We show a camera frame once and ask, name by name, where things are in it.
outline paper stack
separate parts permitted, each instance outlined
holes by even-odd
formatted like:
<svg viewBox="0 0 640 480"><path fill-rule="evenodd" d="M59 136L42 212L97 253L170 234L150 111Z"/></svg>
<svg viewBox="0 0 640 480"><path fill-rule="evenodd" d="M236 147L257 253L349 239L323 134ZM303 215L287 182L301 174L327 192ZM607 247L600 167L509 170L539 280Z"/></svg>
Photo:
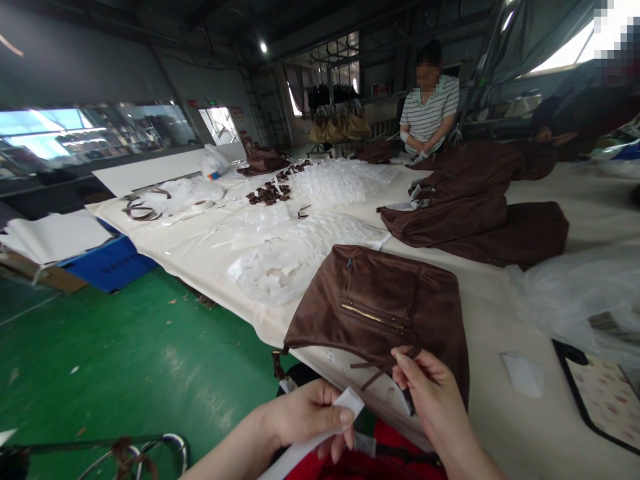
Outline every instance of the paper stack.
<svg viewBox="0 0 640 480"><path fill-rule="evenodd" d="M87 210L40 220L10 220L0 243L39 265L66 260L102 245L111 234Z"/></svg>

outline gold zipper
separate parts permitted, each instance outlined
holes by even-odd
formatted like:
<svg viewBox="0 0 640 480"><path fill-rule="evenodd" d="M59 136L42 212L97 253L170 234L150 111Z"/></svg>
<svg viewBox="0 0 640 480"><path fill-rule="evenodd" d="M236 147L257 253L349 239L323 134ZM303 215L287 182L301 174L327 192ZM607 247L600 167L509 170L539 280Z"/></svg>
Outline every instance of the gold zipper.
<svg viewBox="0 0 640 480"><path fill-rule="evenodd" d="M395 328L396 330L398 330L398 333L400 333L401 335L404 335L405 328L402 325L398 324L398 323L393 323L393 322L390 322L388 320L384 320L384 319L382 319L380 317L376 317L375 315L363 312L362 310L358 310L357 308L352 307L350 305L347 305L346 303L342 303L340 306L342 308L346 309L346 310L349 310L349 311L352 311L354 313L357 313L358 315L362 315L363 317L366 317L368 319L374 320L374 321L376 321L378 323L382 323L383 325L386 325L388 327Z"/></svg>

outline cardboard box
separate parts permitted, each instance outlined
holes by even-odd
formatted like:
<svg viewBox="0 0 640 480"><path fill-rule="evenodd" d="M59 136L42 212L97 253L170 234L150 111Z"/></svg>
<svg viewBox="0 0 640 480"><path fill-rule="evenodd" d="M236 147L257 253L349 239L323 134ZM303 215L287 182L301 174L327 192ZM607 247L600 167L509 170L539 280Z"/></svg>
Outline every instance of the cardboard box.
<svg viewBox="0 0 640 480"><path fill-rule="evenodd" d="M38 272L38 264L16 252L0 254L3 269L33 280ZM66 293L74 293L88 285L84 280L72 275L60 267L48 267L40 273L38 283Z"/></svg>

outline brown handbag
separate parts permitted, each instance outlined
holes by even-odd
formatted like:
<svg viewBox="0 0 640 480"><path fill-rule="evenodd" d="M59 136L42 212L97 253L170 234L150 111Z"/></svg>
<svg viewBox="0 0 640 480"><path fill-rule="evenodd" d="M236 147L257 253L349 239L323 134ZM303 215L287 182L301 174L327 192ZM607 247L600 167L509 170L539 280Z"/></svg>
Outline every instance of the brown handbag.
<svg viewBox="0 0 640 480"><path fill-rule="evenodd" d="M262 150L254 148L247 157L248 167L238 169L237 172L245 177L255 177L256 175L264 175L272 173L276 170L287 168L290 164L284 155L276 152L276 150Z"/></svg>
<svg viewBox="0 0 640 480"><path fill-rule="evenodd" d="M372 165L389 163L392 156L393 150L391 144L385 139L370 143L355 154L355 158L358 160L366 161Z"/></svg>
<svg viewBox="0 0 640 480"><path fill-rule="evenodd" d="M436 248L458 257L526 270L565 252L569 222L556 202L517 203L507 209L505 224Z"/></svg>
<svg viewBox="0 0 640 480"><path fill-rule="evenodd" d="M525 168L516 171L512 180L543 179L551 174L560 160L557 150L535 141L515 140L510 145L518 148L525 158Z"/></svg>
<svg viewBox="0 0 640 480"><path fill-rule="evenodd" d="M502 227L507 220L504 195L480 195L430 205L415 211L380 209L389 232L410 247L435 247Z"/></svg>
<svg viewBox="0 0 640 480"><path fill-rule="evenodd" d="M362 390L384 373L391 375L392 348L411 345L412 357L425 349L451 369L465 405L469 398L458 281L426 263L335 245L302 298L284 345L282 353L319 345L366 360L351 368L377 367L379 372Z"/></svg>
<svg viewBox="0 0 640 480"><path fill-rule="evenodd" d="M525 168L522 152L507 145L471 142L438 156L437 162L429 164L434 173L419 182L422 192L416 199L434 204L482 194L504 195L515 172Z"/></svg>

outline hand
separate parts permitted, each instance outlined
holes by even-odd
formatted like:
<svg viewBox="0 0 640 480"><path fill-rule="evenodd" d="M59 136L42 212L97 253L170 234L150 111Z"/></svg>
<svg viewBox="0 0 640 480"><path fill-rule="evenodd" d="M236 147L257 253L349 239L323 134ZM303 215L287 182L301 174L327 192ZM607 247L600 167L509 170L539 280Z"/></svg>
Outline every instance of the hand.
<svg viewBox="0 0 640 480"><path fill-rule="evenodd" d="M569 143L571 140L573 140L577 136L578 136L578 132L569 132L569 133L565 133L564 135L558 135L557 137L553 138L553 146L560 147L561 145L565 145L566 143Z"/></svg>
<svg viewBox="0 0 640 480"><path fill-rule="evenodd" d="M534 138L538 143L549 143L553 139L553 132L549 127L542 127Z"/></svg>
<svg viewBox="0 0 640 480"><path fill-rule="evenodd" d="M410 350L391 350L398 362L393 380L402 390L409 388L422 427L438 454L466 455L479 444L451 370L425 350L414 361L406 356Z"/></svg>
<svg viewBox="0 0 640 480"><path fill-rule="evenodd" d="M418 150L418 155L420 155L420 153L424 152L426 156L429 156L429 150L431 150L432 148L433 148L432 142L430 142L430 141L424 142L422 144L422 148Z"/></svg>
<svg viewBox="0 0 640 480"><path fill-rule="evenodd" d="M264 405L266 425L275 436L277 448L304 443L321 433L347 427L344 433L334 435L318 447L318 458L331 452L333 462L337 463L345 445L352 450L355 444L353 412L331 406L339 396L340 392L329 382L316 380Z"/></svg>

